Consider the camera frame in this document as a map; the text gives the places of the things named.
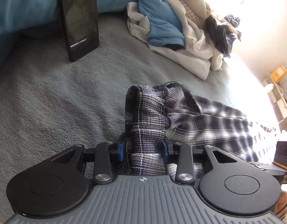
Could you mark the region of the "person's right hand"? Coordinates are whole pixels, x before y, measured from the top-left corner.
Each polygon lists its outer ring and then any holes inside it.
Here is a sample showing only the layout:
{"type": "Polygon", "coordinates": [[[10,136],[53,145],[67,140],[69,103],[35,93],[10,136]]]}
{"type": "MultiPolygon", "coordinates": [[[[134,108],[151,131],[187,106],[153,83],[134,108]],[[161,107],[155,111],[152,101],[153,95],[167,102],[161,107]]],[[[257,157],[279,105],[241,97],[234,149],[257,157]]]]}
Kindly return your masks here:
{"type": "Polygon", "coordinates": [[[281,191],[280,199],[274,209],[274,213],[278,218],[283,218],[287,213],[287,192],[281,191]]]}

